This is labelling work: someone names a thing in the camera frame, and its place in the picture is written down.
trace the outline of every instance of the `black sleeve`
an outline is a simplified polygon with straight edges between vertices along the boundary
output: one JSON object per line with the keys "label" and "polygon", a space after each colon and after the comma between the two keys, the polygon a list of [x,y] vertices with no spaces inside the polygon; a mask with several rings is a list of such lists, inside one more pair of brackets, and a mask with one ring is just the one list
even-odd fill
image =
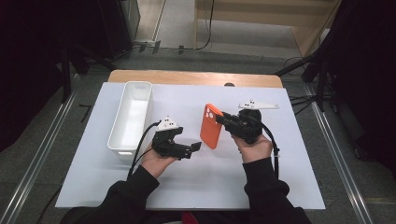
{"label": "black sleeve", "polygon": [[72,208],[61,224],[139,223],[145,212],[148,196],[159,185],[156,178],[139,166],[130,179],[111,186],[98,207]]}
{"label": "black sleeve", "polygon": [[301,207],[288,198],[289,186],[278,180],[271,158],[243,164],[247,174],[251,223],[311,223]]}

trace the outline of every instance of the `white plastic tray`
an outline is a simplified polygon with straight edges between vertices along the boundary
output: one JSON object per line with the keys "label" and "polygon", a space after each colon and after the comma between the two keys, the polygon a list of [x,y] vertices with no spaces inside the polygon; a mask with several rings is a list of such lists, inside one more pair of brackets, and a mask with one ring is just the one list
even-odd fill
{"label": "white plastic tray", "polygon": [[123,160],[131,161],[151,116],[152,85],[144,81],[125,83],[119,110],[107,146]]}

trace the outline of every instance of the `floor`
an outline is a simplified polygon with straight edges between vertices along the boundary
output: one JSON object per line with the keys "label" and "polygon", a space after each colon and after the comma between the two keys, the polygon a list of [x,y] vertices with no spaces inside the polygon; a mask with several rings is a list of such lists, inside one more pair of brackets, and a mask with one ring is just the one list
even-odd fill
{"label": "floor", "polygon": [[[180,54],[177,50],[180,45],[187,49],[193,44],[191,42],[193,1],[139,0],[139,4],[142,18],[143,16],[151,18],[151,22],[148,22],[146,28],[143,24],[149,19],[141,22],[136,39],[139,43],[148,45],[161,41],[161,50],[158,52],[154,52],[153,49],[142,52],[134,50],[125,54],[113,62],[120,69],[272,74],[301,57],[289,27],[258,26],[237,22],[214,22],[212,41],[207,48]],[[206,41],[205,21],[201,21],[201,27],[199,45],[203,45]],[[312,90],[315,91],[315,80],[308,86],[301,81],[303,71],[304,68],[301,67],[282,77],[284,87],[290,96],[302,96]],[[73,87],[76,95],[67,108],[60,108],[62,90],[59,90],[28,126],[21,139],[0,154],[0,191],[2,192],[0,210],[7,211],[0,214],[11,213],[6,216],[10,219],[5,217],[0,219],[2,224],[36,223],[40,215],[43,215],[42,223],[59,223],[67,210],[55,208],[56,197],[53,200],[51,197],[56,196],[55,192],[62,185],[78,148],[79,139],[89,120],[90,110],[85,105],[94,105],[101,85],[108,79],[108,75],[109,71],[103,66],[92,64],[89,74],[74,78]],[[43,139],[48,137],[47,130],[51,127],[53,118],[56,118],[62,109],[67,113],[60,121],[59,131],[49,142],[49,151],[43,153],[43,161],[34,176],[35,181],[22,189],[21,182],[28,175],[27,171],[31,170],[29,165],[32,158],[43,148]],[[336,144],[333,146],[329,138],[324,136],[326,128],[319,122],[323,118],[329,124],[331,135],[335,139]],[[381,164],[356,159],[343,124],[329,105],[325,104],[325,113],[318,113],[315,104],[312,104],[296,115],[296,119],[326,204],[326,210],[306,211],[312,222],[396,223],[395,180]],[[337,155],[341,155],[345,160],[346,170],[353,178],[352,183],[356,184],[355,187],[352,186],[355,190],[352,192],[357,192],[357,195],[363,198],[364,204],[358,204],[358,210],[367,209],[369,217],[365,220],[368,221],[357,216],[358,210],[348,198],[351,191],[342,177],[340,168],[336,166],[335,158],[339,158]],[[27,194],[22,194],[24,197],[21,204],[10,211],[7,207],[12,202],[12,197],[21,191]]]}

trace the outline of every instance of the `person's arm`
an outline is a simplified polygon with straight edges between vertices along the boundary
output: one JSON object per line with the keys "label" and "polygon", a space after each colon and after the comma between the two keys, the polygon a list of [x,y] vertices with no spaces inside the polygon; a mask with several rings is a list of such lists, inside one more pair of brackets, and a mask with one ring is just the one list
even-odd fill
{"label": "person's arm", "polygon": [[272,143],[263,135],[249,145],[233,136],[242,154],[247,174],[245,192],[249,198],[251,223],[310,223],[303,208],[288,198],[289,186],[278,180],[271,162]]}
{"label": "person's arm", "polygon": [[111,186],[98,207],[73,208],[64,216],[61,224],[139,223],[148,196],[160,185],[156,178],[175,160],[162,158],[149,149],[131,177]]}

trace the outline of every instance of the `hand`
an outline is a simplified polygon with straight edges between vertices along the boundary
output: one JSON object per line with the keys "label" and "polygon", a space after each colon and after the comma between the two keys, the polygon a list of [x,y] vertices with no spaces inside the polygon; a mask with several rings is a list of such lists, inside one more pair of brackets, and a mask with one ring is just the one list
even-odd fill
{"label": "hand", "polygon": [[242,138],[239,138],[235,135],[231,135],[231,138],[238,146],[238,149],[242,154],[242,161],[244,163],[271,157],[273,145],[272,142],[264,135],[260,135],[258,140],[253,144],[248,144]]}
{"label": "hand", "polygon": [[151,147],[151,143],[148,145],[145,153],[140,165],[155,178],[158,178],[165,171],[166,167],[176,160],[176,158],[165,158],[160,156],[160,154]]}

